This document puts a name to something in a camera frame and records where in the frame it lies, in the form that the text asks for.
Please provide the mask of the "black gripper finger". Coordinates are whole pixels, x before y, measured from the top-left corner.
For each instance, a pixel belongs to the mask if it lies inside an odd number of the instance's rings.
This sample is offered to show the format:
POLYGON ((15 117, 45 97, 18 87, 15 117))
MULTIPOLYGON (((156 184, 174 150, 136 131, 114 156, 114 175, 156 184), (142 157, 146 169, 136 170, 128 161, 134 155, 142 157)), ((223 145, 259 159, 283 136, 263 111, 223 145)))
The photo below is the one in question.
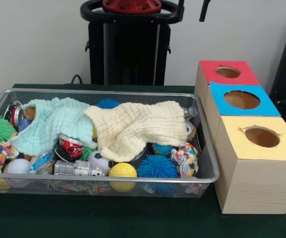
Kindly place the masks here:
POLYGON ((184 15, 184 0, 179 0, 178 2, 178 22, 183 20, 184 15))
POLYGON ((210 2, 211 0, 203 0, 203 5, 202 5, 201 13, 200 13, 200 22, 205 21, 210 2))

